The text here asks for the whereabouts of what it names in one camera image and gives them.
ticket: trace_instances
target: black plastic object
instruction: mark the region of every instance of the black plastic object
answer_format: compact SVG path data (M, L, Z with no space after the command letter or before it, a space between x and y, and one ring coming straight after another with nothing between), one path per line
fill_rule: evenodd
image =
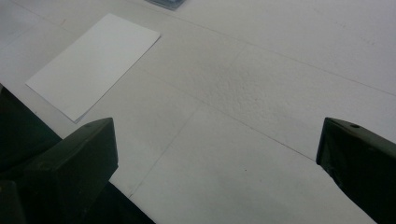
M326 118L317 164L377 223L396 223L396 145L359 125Z
M150 3L158 5L160 7L165 7L171 10L177 9L184 0L147 0Z
M114 185L107 183L81 224L155 224Z
M25 169L41 223L79 223L118 168L113 119L79 128Z
M10 180L0 180L0 223L26 223L17 185Z
M7 89L0 94L0 178L22 175L22 163L62 139Z

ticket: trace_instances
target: white paper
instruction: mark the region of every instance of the white paper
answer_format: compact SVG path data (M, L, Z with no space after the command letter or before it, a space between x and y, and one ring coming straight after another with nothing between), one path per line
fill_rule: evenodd
M159 37L108 14L26 84L76 122Z

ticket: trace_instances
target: white sheet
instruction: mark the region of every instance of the white sheet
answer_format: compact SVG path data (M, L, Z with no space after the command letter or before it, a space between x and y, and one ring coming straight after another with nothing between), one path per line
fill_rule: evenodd
M159 37L108 14L26 84L78 122Z

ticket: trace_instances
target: white table surface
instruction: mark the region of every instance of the white table surface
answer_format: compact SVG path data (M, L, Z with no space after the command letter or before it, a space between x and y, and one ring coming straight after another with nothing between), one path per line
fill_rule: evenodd
M314 160L325 117L396 142L395 10L0 0L0 83L61 137L114 118L111 182L157 223L374 223ZM162 37L75 124L24 83L107 13Z

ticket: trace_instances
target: gray object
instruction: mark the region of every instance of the gray object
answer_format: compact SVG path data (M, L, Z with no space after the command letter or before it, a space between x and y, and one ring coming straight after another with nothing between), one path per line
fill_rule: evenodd
M171 10L177 9L184 0L147 0L148 2L160 7L168 8Z

